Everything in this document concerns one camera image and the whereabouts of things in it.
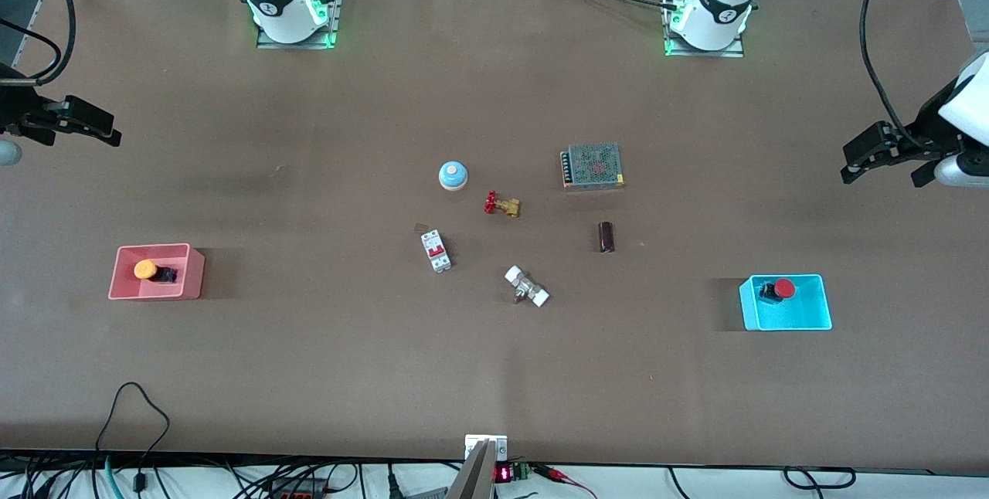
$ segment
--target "table surface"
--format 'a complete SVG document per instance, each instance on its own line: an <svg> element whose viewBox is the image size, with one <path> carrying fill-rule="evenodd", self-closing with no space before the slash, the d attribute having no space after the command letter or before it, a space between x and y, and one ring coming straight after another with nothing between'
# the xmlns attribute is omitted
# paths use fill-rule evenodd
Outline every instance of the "table surface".
<svg viewBox="0 0 989 499"><path fill-rule="evenodd" d="M170 450L989 468L989 200L905 165L841 184L884 115L861 0L759 0L745 59L668 58L616 0L346 0L325 52L257 51L237 0L75 2L42 93L124 140L0 172L4 446L91 446L133 379ZM870 41L909 118L972 53L955 0L873 0ZM607 141L626 188L562 192L559 151ZM117 246L169 242L207 256L200 300L107 300ZM515 263L546 306L512 304ZM752 273L823 274L834 330L742 331ZM137 394L117 415L106 447L160 430Z"/></svg>

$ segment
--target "pink bin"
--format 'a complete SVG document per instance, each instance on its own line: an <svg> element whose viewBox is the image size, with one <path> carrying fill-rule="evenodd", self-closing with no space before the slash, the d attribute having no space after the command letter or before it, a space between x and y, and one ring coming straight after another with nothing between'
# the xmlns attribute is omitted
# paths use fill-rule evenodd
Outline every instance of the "pink bin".
<svg viewBox="0 0 989 499"><path fill-rule="evenodd" d="M178 271L174 283L139 280L134 266L151 260L155 266ZM202 290L202 268L206 259L188 243L152 243L146 246L120 246L114 277L110 280L111 300L195 300Z"/></svg>

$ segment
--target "teal cable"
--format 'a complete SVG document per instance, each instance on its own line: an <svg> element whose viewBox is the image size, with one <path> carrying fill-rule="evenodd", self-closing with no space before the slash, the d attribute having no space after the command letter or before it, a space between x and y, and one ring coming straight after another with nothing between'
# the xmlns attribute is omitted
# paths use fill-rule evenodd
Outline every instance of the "teal cable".
<svg viewBox="0 0 989 499"><path fill-rule="evenodd" d="M117 487L117 481L114 480L114 472L110 469L110 456L107 454L107 459L103 462L103 471L107 472L107 479L110 481L110 489L113 490L114 495L117 499L124 499L124 495L121 494L121 489Z"/></svg>

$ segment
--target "dark cylinder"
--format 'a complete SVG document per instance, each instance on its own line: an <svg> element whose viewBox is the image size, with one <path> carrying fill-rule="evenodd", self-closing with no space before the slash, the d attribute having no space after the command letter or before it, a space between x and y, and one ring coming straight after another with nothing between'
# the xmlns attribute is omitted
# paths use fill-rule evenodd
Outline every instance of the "dark cylinder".
<svg viewBox="0 0 989 499"><path fill-rule="evenodd" d="M597 224L597 243L601 252L611 253L615 250L614 232L611 230L611 223L602 221Z"/></svg>

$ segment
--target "blue bin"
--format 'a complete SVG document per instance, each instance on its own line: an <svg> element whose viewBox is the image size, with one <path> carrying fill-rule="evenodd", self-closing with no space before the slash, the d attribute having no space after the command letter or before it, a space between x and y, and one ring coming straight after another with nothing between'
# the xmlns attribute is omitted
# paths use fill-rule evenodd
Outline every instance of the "blue bin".
<svg viewBox="0 0 989 499"><path fill-rule="evenodd" d="M774 303L760 298L763 285L787 278L794 282L794 297ZM831 312L824 294L824 280L816 274L753 275L739 287L742 316L749 331L826 331Z"/></svg>

